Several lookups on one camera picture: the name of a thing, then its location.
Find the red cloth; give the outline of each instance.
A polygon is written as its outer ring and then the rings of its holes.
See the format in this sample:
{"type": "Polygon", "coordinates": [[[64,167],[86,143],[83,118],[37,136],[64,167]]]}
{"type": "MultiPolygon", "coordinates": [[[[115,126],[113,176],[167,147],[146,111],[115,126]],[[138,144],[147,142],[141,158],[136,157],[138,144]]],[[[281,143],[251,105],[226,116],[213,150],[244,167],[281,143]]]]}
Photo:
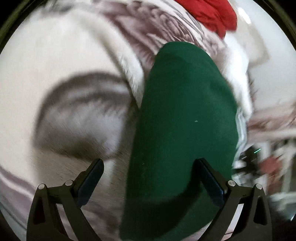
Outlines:
{"type": "Polygon", "coordinates": [[[197,21],[224,38],[237,29],[237,15],[227,0],[176,0],[197,21]]]}

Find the green light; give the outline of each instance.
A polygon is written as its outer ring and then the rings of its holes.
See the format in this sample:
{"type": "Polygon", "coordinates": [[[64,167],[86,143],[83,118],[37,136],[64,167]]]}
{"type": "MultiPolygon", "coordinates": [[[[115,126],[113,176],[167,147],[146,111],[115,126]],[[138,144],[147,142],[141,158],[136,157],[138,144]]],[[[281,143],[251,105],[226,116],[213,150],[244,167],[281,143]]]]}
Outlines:
{"type": "Polygon", "coordinates": [[[254,153],[259,152],[260,150],[261,150],[261,148],[259,150],[255,151],[254,153]]]}

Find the black object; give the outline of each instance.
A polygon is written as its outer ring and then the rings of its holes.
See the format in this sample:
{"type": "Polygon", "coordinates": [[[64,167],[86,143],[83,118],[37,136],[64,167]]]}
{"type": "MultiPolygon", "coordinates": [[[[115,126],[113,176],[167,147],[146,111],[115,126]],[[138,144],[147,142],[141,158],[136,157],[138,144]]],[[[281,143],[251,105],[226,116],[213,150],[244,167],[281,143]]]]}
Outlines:
{"type": "MultiPolygon", "coordinates": [[[[260,184],[253,188],[226,181],[205,159],[197,159],[194,174],[205,186],[220,210],[201,241],[220,241],[225,235],[238,204],[242,213],[230,241],[271,241],[271,218],[265,193],[260,184]]],[[[102,160],[94,161],[86,171],[62,186],[48,188],[40,184],[36,190],[27,225],[27,241],[71,241],[62,224],[56,204],[62,204],[70,225],[79,241],[101,241],[81,211],[87,204],[104,172],[102,160]]]]}

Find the green fabric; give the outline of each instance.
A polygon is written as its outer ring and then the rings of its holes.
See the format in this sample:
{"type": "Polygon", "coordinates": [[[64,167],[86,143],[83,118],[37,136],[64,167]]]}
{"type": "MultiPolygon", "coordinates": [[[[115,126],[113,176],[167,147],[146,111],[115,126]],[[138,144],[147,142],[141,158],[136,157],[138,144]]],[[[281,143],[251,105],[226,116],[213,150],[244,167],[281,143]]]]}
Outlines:
{"type": "Polygon", "coordinates": [[[211,58],[185,42],[157,54],[143,96],[128,171],[124,240],[181,240],[216,215],[198,177],[204,157],[226,179],[236,152],[237,105],[211,58]]]}

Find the red fabric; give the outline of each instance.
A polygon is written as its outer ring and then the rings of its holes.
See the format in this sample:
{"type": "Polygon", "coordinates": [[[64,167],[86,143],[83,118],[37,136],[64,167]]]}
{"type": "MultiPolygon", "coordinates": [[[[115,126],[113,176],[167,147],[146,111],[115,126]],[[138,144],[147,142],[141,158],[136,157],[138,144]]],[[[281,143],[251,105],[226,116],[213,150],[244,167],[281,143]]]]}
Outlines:
{"type": "Polygon", "coordinates": [[[197,21],[224,38],[237,29],[237,15],[227,0],[176,0],[197,21]]]}

